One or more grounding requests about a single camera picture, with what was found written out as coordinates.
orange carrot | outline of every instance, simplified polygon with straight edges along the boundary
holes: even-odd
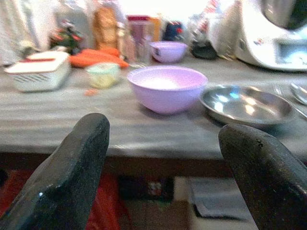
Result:
[[[105,53],[105,54],[110,54],[110,55],[114,55],[116,57],[119,57],[119,50],[116,48],[112,48],[112,47],[105,47],[103,49],[84,49],[82,50],[83,54],[100,54],[100,53]]]
[[[113,63],[117,63],[119,64],[119,66],[121,68],[126,68],[129,66],[129,64],[125,61],[123,61],[122,59],[110,55],[110,54],[105,54],[105,53],[100,53],[98,54],[83,54],[80,53],[78,55],[75,56],[70,56],[70,62],[71,65],[74,67],[80,67],[80,68],[84,68],[87,66],[91,66],[94,64],[97,64],[99,62],[113,62]]]
[[[85,96],[94,96],[96,94],[98,94],[98,90],[97,89],[88,89],[84,92]]]

metal plate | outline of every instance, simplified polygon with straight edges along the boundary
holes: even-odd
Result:
[[[265,128],[289,122],[294,116],[285,99],[255,87],[220,85],[204,90],[200,101],[209,115],[222,123]]]

black object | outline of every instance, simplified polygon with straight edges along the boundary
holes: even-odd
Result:
[[[0,230],[83,230],[109,144],[109,121],[89,114],[34,171]]]
[[[191,47],[191,54],[196,58],[214,60],[217,58],[217,53],[210,42],[204,46],[199,46],[197,43]]]
[[[0,187],[4,185],[6,180],[8,179],[8,174],[3,169],[0,169]]]
[[[119,195],[122,199],[171,201],[174,198],[174,179],[119,176]]]
[[[226,125],[219,141],[259,230],[306,230],[306,166],[275,137],[249,126]]]
[[[307,1],[297,0],[289,19],[287,28],[296,30],[307,23]]]
[[[176,41],[182,33],[182,24],[178,21],[168,22],[163,33],[163,41]]]

white box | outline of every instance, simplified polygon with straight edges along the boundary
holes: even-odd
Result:
[[[68,53],[46,51],[30,55],[27,61],[17,62],[4,71],[13,78],[14,86],[19,91],[49,91],[64,82],[71,71],[71,65]]]

purple bowl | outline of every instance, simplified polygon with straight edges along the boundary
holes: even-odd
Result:
[[[159,114],[189,109],[208,82],[202,73],[176,66],[145,67],[131,71],[127,78],[137,99]]]
[[[173,63],[180,61],[187,50],[187,45],[182,42],[151,42],[150,52],[152,56],[162,63]]]

